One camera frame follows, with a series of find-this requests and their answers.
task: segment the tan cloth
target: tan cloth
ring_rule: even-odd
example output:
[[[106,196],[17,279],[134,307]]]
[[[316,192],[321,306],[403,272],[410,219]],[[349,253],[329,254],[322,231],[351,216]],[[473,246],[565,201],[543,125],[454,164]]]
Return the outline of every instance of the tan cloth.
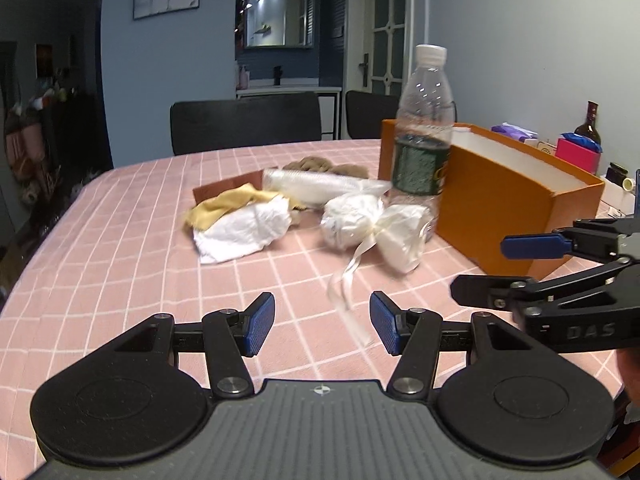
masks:
[[[323,156],[306,156],[302,160],[290,162],[282,169],[315,171],[316,173],[334,173],[357,178],[369,178],[369,170],[365,166],[359,166],[357,164],[340,164],[334,166],[330,160]]]
[[[270,202],[276,196],[281,195],[277,191],[258,191],[251,184],[235,189],[223,191],[215,198],[209,198],[199,203],[187,213],[184,222],[199,231],[206,231],[225,214],[236,211],[253,202]],[[289,208],[304,209],[304,207],[289,199]]]

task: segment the white plastic bag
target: white plastic bag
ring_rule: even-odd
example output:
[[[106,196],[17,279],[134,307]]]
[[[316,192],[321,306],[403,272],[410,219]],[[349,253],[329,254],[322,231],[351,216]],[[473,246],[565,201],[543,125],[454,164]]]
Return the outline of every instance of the white plastic bag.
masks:
[[[277,196],[224,215],[206,231],[193,230],[202,264],[220,264],[257,253],[291,225],[289,199]]]

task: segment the white box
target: white box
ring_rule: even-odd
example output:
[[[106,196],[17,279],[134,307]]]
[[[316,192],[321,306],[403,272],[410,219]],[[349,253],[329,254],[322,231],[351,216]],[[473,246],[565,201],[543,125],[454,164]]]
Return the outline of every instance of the white box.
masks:
[[[602,201],[625,215],[633,214],[636,206],[636,196],[625,191],[620,186],[616,186],[604,176],[601,176],[600,179],[604,182]]]

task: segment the person's hand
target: person's hand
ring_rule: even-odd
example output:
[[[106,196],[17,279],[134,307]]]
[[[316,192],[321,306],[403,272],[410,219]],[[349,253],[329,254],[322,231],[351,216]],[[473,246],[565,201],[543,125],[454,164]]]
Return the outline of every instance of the person's hand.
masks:
[[[616,350],[618,370],[629,399],[640,406],[640,348]]]

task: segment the circular pad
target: circular pad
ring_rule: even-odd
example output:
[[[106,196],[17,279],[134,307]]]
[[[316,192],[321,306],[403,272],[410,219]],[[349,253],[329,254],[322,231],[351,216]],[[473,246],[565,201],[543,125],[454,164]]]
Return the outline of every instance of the circular pad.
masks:
[[[436,408],[465,446],[519,465],[594,456],[613,420],[600,381],[550,351],[493,351],[451,376]]]
[[[97,351],[43,384],[31,402],[45,455],[105,467],[174,449],[206,413],[200,385],[146,352]]]
[[[494,398],[502,409],[523,418],[549,418],[569,402],[562,386],[540,377],[505,379],[495,387]]]

